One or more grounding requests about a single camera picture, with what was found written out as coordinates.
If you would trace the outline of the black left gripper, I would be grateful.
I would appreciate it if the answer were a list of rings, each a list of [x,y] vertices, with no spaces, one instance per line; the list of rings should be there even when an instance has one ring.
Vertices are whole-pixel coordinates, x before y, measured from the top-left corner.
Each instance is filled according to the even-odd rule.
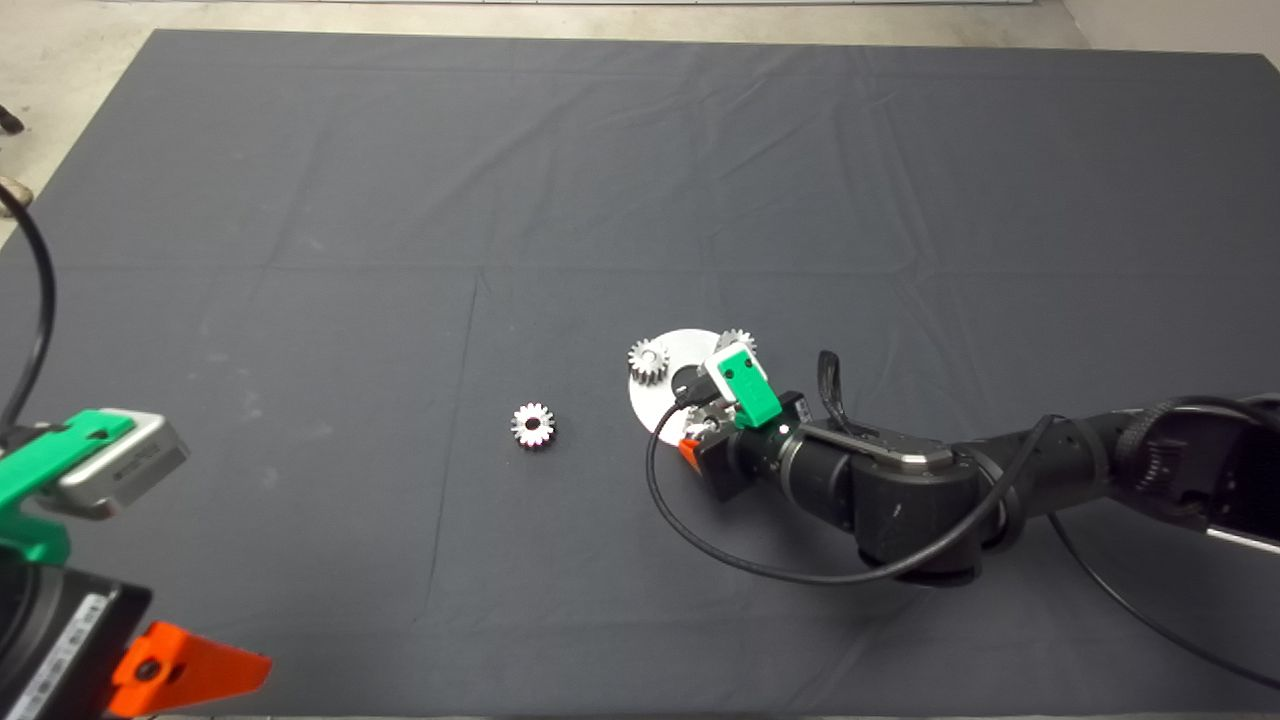
[[[110,577],[3,561],[1,716],[142,717],[262,688],[265,655],[163,621],[131,642],[152,597]]]

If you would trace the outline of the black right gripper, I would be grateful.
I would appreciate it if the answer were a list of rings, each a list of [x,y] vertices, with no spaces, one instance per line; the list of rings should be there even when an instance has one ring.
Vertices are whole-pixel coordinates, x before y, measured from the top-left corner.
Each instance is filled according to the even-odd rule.
[[[689,466],[700,466],[700,478],[716,501],[726,503],[756,484],[780,482],[785,446],[804,421],[812,420],[804,395],[785,392],[780,401],[782,413],[760,428],[722,421],[705,430],[700,441],[678,442],[680,456]]]

